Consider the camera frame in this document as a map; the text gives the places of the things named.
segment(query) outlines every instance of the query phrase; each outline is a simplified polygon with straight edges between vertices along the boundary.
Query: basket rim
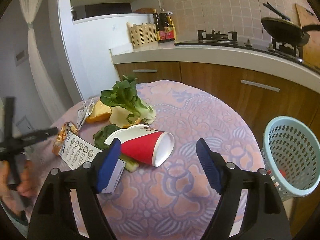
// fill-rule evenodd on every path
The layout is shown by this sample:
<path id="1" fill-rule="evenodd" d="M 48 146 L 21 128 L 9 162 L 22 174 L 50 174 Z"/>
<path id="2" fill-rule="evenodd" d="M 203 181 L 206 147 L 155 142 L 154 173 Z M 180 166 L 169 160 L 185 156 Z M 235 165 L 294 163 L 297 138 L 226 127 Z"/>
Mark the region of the basket rim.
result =
<path id="1" fill-rule="evenodd" d="M 265 151 L 266 161 L 268 162 L 270 168 L 272 168 L 272 174 L 276 177 L 277 181 L 281 183 L 281 187 L 283 187 L 289 194 L 297 196 L 297 197 L 303 197 L 303 196 L 309 195 L 312 191 L 315 190 L 315 188 L 318 186 L 318 184 L 320 182 L 320 175 L 318 173 L 317 180 L 310 188 L 298 189 L 298 188 L 292 186 L 280 173 L 278 167 L 276 166 L 276 162 L 272 157 L 272 153 L 270 150 L 269 133 L 270 133 L 272 125 L 275 122 L 277 122 L 279 120 L 283 120 L 283 119 L 295 121 L 295 122 L 299 123 L 300 125 L 302 125 L 304 128 L 306 128 L 310 132 L 310 134 L 313 136 L 313 138 L 316 140 L 318 151 L 320 151 L 320 144 L 319 144 L 317 137 L 314 135 L 314 133 L 311 131 L 311 129 L 309 127 L 307 127 L 303 122 L 301 122 L 293 117 L 289 117 L 289 116 L 275 117 L 267 124 L 266 129 L 265 129 L 265 133 L 263 136 L 263 150 Z"/>

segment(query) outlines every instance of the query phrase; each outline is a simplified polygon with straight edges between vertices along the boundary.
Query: human hand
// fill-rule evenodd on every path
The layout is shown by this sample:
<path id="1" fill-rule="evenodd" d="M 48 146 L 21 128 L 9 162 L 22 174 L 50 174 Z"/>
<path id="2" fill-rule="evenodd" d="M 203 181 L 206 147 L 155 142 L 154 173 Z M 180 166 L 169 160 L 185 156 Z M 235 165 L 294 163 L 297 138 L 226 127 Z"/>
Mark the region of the human hand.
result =
<path id="1" fill-rule="evenodd" d="M 32 197 L 36 194 L 34 180 L 31 177 L 32 162 L 26 160 L 24 170 L 20 174 L 21 183 L 17 187 L 17 192 L 24 197 Z M 0 166 L 0 197 L 4 204 L 17 216 L 21 215 L 21 211 L 17 208 L 17 203 L 12 197 L 7 187 L 7 179 L 10 174 L 9 163 L 4 161 Z"/>

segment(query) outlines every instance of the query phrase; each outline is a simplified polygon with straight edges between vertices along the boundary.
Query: sleeve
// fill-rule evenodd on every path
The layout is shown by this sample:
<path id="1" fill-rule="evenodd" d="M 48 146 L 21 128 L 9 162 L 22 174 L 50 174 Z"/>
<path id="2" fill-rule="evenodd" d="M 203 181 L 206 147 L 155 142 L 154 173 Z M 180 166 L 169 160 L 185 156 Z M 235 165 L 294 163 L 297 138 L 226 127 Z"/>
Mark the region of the sleeve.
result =
<path id="1" fill-rule="evenodd" d="M 13 223 L 13 225 L 17 228 L 17 230 L 19 230 L 19 232 L 25 237 L 27 238 L 27 234 L 28 234 L 28 220 L 26 217 L 26 213 L 24 211 L 21 212 L 21 218 L 18 217 L 16 214 L 14 214 L 0 199 L 0 203 L 4 209 L 4 211 L 6 212 L 6 214 L 8 215 L 9 219 L 11 220 L 11 222 Z"/>

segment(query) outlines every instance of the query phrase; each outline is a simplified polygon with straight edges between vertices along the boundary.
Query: gas stove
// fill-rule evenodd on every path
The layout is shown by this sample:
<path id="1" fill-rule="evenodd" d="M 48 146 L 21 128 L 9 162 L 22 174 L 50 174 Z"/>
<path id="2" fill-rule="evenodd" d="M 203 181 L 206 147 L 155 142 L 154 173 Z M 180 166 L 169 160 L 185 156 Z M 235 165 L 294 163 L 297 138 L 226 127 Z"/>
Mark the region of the gas stove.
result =
<path id="1" fill-rule="evenodd" d="M 291 48 L 288 46 L 288 44 L 278 43 L 274 39 L 272 39 L 268 47 L 260 44 L 254 44 L 250 39 L 247 39 L 246 42 L 238 41 L 237 32 L 216 33 L 215 30 L 212 30 L 212 33 L 206 33 L 206 31 L 201 30 L 198 31 L 197 40 L 178 42 L 175 43 L 175 45 L 223 46 L 254 50 L 280 58 L 285 58 L 300 65 L 304 65 L 303 59 L 299 57 L 300 51 L 297 47 Z"/>

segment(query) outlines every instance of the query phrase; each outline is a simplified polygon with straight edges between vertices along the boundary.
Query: floral pattern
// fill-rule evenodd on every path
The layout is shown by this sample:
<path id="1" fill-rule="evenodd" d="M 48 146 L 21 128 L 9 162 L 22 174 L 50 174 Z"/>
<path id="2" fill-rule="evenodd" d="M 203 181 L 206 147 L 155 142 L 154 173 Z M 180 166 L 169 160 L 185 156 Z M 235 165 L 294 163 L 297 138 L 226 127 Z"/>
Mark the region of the floral pattern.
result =
<path id="1" fill-rule="evenodd" d="M 134 173 L 124 171 L 113 194 L 98 195 L 103 212 L 118 239 L 200 239 L 220 195 L 209 186 L 196 156 L 196 141 L 204 138 L 226 161 L 250 171 L 264 167 L 258 145 L 243 119 L 206 92 L 165 80 L 138 84 L 137 90 L 157 111 L 151 126 L 172 133 L 175 147 L 158 168 L 141 164 Z M 73 121 L 76 110 L 77 105 L 55 125 Z M 92 135 L 106 124 L 85 124 L 80 136 L 93 143 Z M 68 170 L 51 154 L 51 147 L 51 142 L 42 143 L 37 147 L 42 154 L 34 155 L 42 183 L 51 168 Z M 86 235 L 75 192 L 71 199 L 79 231 Z M 245 202 L 243 191 L 236 222 L 243 217 Z"/>

